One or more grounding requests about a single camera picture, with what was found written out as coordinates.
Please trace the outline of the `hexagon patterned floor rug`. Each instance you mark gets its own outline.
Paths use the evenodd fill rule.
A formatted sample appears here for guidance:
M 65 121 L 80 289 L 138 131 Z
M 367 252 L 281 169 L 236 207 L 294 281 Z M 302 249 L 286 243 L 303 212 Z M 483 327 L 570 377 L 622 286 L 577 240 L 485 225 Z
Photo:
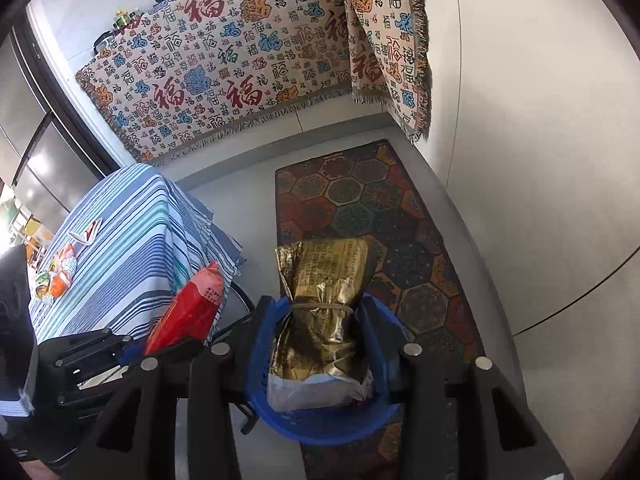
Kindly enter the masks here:
M 363 289 L 409 338 L 460 379 L 483 352 L 469 301 L 424 201 L 390 142 L 378 140 L 276 172 L 277 241 L 362 237 Z

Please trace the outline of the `green yellow snack wrapper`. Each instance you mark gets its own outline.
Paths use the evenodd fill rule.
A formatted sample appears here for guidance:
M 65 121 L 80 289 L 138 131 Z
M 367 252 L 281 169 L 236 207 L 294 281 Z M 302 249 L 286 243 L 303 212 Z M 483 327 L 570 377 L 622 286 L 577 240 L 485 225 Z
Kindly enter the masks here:
M 67 244 L 50 262 L 47 270 L 35 279 L 36 297 L 50 304 L 61 298 L 72 286 L 77 270 L 77 259 L 72 244 Z

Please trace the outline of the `blue plastic waste basket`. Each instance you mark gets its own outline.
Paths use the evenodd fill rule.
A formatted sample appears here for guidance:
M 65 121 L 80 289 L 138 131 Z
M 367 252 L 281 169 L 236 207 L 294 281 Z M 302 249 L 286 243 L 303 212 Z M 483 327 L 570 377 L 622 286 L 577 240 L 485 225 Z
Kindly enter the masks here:
M 277 325 L 290 312 L 288 298 L 263 296 L 250 322 L 250 354 L 244 365 L 243 391 L 259 417 L 283 437 L 303 444 L 330 446 L 367 437 L 398 410 L 402 379 L 398 351 L 408 333 L 378 298 L 363 294 L 356 318 L 373 379 L 373 394 L 335 408 L 277 412 L 268 403 L 270 350 Z

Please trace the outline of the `silver multi-door refrigerator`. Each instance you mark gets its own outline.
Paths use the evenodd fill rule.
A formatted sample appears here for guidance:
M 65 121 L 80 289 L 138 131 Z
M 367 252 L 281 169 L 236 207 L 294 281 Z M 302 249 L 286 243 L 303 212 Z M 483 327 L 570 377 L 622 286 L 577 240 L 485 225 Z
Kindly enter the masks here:
M 15 41 L 1 45 L 1 181 L 56 232 L 102 178 L 43 96 Z

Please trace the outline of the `patterned fu character blanket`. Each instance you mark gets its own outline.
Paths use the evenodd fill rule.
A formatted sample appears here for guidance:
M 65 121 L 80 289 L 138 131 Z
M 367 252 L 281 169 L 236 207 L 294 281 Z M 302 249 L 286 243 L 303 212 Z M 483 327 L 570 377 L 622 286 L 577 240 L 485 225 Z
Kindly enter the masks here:
M 168 0 L 76 79 L 137 162 L 350 94 L 410 141 L 431 125 L 424 0 Z

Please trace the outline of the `small white red wrapper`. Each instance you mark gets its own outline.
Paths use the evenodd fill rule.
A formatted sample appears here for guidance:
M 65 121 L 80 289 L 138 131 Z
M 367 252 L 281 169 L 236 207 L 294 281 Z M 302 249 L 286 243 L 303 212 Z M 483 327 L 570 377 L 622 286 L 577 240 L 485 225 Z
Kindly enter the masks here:
M 68 235 L 74 242 L 84 246 L 90 246 L 96 240 L 102 226 L 102 219 L 97 218 L 88 223 L 88 226 L 79 233 L 69 232 Z

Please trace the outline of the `white lower cabinets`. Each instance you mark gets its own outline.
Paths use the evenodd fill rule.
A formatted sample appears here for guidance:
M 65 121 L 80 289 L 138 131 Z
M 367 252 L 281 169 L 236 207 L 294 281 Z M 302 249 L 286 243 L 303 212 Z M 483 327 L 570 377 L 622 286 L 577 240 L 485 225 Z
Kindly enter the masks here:
M 605 0 L 426 0 L 419 146 L 502 301 L 526 396 L 578 479 L 639 419 L 639 60 Z

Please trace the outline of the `red snack packet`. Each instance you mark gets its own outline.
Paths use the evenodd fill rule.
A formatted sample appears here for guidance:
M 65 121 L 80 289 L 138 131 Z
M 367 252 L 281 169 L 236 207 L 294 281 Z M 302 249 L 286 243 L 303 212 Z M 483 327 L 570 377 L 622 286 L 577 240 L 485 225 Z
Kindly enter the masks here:
M 178 292 L 152 330 L 144 354 L 155 353 L 192 338 L 206 341 L 224 302 L 224 277 L 212 262 L 195 273 Z

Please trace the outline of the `condiment bottles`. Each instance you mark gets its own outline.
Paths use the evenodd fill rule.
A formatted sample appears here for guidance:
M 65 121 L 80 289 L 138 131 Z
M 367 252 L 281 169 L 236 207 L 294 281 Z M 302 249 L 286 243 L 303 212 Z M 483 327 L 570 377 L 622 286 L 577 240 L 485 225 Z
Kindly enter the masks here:
M 121 35 L 128 27 L 132 27 L 140 21 L 142 12 L 139 9 L 133 11 L 127 11 L 119 9 L 115 12 L 114 21 L 112 27 L 94 40 L 93 54 L 98 55 L 102 50 L 106 48 L 108 40 Z

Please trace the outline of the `gold foil snack bag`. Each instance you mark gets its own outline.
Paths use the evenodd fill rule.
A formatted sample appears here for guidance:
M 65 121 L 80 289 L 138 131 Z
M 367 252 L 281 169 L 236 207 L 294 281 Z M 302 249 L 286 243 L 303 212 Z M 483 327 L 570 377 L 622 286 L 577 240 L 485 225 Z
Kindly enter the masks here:
M 299 240 L 276 248 L 288 313 L 271 344 L 267 399 L 277 412 L 341 408 L 372 396 L 357 320 L 369 271 L 361 237 Z

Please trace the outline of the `blue striped tablecloth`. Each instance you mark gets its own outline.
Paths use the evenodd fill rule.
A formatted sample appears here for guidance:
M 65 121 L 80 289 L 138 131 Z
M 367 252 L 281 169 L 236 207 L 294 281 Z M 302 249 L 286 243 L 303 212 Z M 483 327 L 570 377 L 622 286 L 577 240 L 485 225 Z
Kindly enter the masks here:
M 68 235 L 97 218 L 92 245 Z M 67 244 L 77 259 L 72 286 L 50 304 L 34 298 L 28 306 L 40 342 L 104 328 L 145 338 L 196 272 L 216 262 L 230 284 L 244 261 L 213 211 L 145 164 L 113 172 L 81 199 L 52 238 L 43 269 Z

